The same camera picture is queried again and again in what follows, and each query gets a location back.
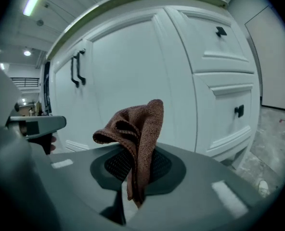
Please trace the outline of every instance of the balcony railing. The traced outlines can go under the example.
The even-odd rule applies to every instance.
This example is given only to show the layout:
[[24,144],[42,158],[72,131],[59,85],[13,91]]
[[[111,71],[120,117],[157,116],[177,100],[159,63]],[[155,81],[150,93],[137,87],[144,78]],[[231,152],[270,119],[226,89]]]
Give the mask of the balcony railing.
[[39,87],[39,78],[11,78],[17,87]]

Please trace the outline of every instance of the black cabinet handle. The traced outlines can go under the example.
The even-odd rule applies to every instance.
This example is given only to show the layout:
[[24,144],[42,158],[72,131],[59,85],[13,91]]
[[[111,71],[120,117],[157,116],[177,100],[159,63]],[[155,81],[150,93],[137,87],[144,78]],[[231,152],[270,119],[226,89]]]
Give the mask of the black cabinet handle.
[[238,113],[238,117],[240,118],[244,114],[244,105],[234,108],[234,113]]
[[218,30],[216,32],[216,35],[221,37],[221,35],[226,36],[227,33],[225,32],[224,28],[222,28],[221,26],[217,26],[216,29]]
[[73,79],[73,61],[74,59],[71,58],[71,81],[76,85],[76,88],[79,87],[79,82]]
[[81,51],[79,51],[78,53],[77,53],[77,55],[76,56],[74,56],[74,58],[76,59],[76,69],[77,69],[77,77],[81,80],[81,83],[82,83],[82,85],[84,86],[85,84],[86,84],[86,78],[84,78],[84,77],[82,77],[81,75],[80,75],[80,61],[79,61],[79,55],[80,54],[85,54],[85,49],[83,49],[83,50],[81,50]]

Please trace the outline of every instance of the towel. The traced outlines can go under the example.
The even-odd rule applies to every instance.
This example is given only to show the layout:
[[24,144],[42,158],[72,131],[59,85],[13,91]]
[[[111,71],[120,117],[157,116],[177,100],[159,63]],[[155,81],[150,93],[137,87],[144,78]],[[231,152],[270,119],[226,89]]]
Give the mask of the towel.
[[118,111],[105,128],[93,134],[96,143],[119,142],[131,154],[133,165],[127,179],[128,200],[133,199],[138,207],[144,201],[152,153],[161,132],[163,117],[163,102],[155,99],[147,105]]

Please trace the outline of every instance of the shoe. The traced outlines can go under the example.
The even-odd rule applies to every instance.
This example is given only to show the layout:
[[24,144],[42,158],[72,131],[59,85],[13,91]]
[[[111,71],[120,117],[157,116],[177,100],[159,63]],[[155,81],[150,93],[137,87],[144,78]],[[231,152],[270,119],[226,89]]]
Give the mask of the shoe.
[[270,195],[269,186],[264,179],[258,179],[256,186],[257,186],[257,190],[258,190],[259,194],[263,198]]

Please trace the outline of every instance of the microfiber cloth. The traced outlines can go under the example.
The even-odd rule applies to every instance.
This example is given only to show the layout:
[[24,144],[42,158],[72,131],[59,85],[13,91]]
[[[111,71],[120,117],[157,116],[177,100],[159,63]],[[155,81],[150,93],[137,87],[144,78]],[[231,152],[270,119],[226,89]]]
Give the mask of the microfiber cloth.
[[164,117],[163,102],[151,100],[147,105],[118,111],[105,128],[93,134],[99,144],[119,142],[132,156],[128,175],[128,200],[137,206],[144,201],[144,189],[150,179],[152,153],[160,135]]

